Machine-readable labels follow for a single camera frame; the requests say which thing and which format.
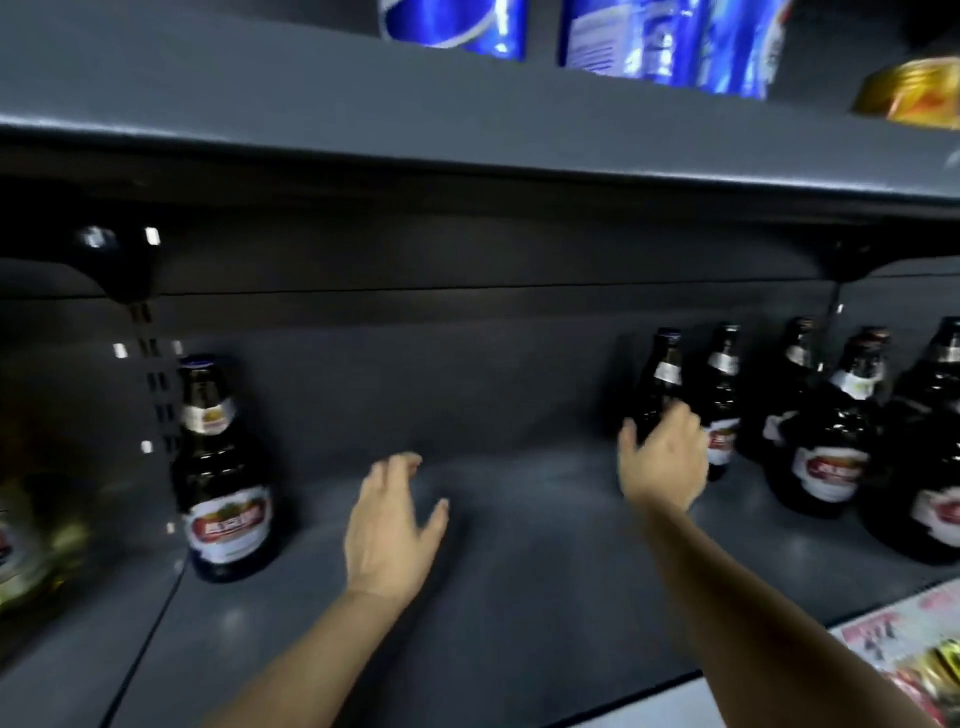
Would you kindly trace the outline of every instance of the blue beverage can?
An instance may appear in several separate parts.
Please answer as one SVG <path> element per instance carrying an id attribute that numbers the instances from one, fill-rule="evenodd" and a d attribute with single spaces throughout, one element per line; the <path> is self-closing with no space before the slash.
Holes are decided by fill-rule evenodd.
<path id="1" fill-rule="evenodd" d="M 527 0 L 378 0 L 380 34 L 520 61 Z"/>
<path id="2" fill-rule="evenodd" d="M 603 76 L 693 85 L 708 0 L 569 0 L 564 65 Z"/>
<path id="3" fill-rule="evenodd" d="M 765 99 L 793 0 L 710 0 L 697 86 Z"/>

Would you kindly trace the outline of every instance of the human hand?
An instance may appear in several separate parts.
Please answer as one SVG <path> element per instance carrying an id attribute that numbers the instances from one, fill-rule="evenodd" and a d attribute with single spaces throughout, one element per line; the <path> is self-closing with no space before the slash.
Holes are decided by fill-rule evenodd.
<path id="1" fill-rule="evenodd" d="M 618 438 L 620 490 L 635 505 L 652 498 L 682 510 L 707 485 L 708 436 L 700 418 L 683 402 L 676 402 L 637 449 L 636 424 L 624 421 Z"/>
<path id="2" fill-rule="evenodd" d="M 446 531 L 444 498 L 417 528 L 410 478 L 423 461 L 414 452 L 373 463 L 350 513 L 344 553 L 347 591 L 383 597 L 400 610 L 420 591 Z"/>

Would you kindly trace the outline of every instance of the can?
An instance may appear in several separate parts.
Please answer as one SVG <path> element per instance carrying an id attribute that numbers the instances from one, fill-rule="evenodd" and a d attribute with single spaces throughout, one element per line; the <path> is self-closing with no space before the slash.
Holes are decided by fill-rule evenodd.
<path id="1" fill-rule="evenodd" d="M 793 0 L 710 0 L 696 85 L 766 99 L 792 7 Z"/>
<path id="2" fill-rule="evenodd" d="M 378 0 L 380 34 L 430 48 L 523 59 L 527 0 Z"/>
<path id="3" fill-rule="evenodd" d="M 921 59 L 867 77 L 853 110 L 901 124 L 960 129 L 960 58 Z"/>
<path id="4" fill-rule="evenodd" d="M 707 0 L 569 0 L 564 66 L 688 86 L 697 78 Z"/>

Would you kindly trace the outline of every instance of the store shelving unit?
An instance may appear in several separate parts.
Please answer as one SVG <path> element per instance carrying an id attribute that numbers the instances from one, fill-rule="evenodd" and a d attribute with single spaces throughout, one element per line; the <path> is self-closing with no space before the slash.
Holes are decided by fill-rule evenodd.
<path id="1" fill-rule="evenodd" d="M 696 352 L 741 322 L 749 378 L 791 316 L 822 316 L 828 358 L 885 323 L 897 370 L 958 305 L 960 137 L 845 111 L 904 52 L 892 2 L 801 0 L 766 105 L 556 68 L 559 2 L 524 64 L 308 24 L 369 33 L 355 3 L 8 5 L 0 376 L 90 454 L 115 576 L 0 674 L 14 724 L 196 722 L 337 594 L 358 474 L 409 448 L 456 527 L 358 724 L 568 725 L 654 690 L 694 666 L 610 455 L 653 329 Z M 301 520 L 219 587 L 178 578 L 165 474 L 199 351 Z M 695 517 L 824 622 L 957 573 L 783 510 L 745 460 Z M 87 680 L 39 705 L 51 662 Z"/>

